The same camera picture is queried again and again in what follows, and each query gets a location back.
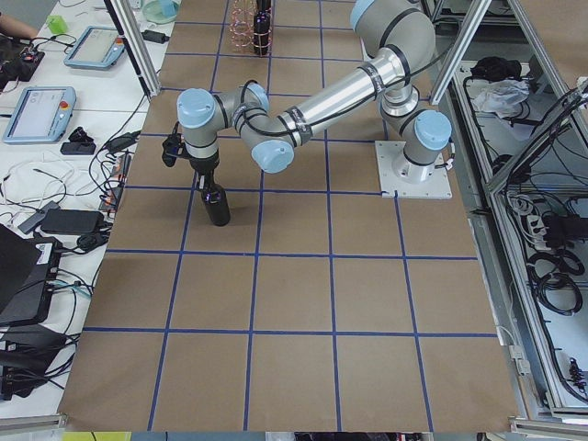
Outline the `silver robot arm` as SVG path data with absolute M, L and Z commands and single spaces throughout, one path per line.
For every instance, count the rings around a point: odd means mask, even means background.
M 412 79 L 432 62 L 435 28 L 409 1 L 358 1 L 350 24 L 364 45 L 367 60 L 347 76 L 272 118 L 265 89 L 254 80 L 231 92 L 212 94 L 201 88 L 177 99 L 177 145 L 166 145 L 164 162 L 180 157 L 214 188 L 220 162 L 218 134 L 233 128 L 253 160 L 268 174 L 285 170 L 297 147 L 364 105 L 376 102 L 382 118 L 405 139 L 399 155 L 400 179 L 417 183 L 429 175 L 448 146 L 451 123 L 419 100 Z

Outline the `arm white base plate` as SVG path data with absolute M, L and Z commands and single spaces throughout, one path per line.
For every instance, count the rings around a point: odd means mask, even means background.
M 452 191 L 445 160 L 421 166 L 404 155 L 405 141 L 376 141 L 380 193 L 384 198 L 450 199 Z

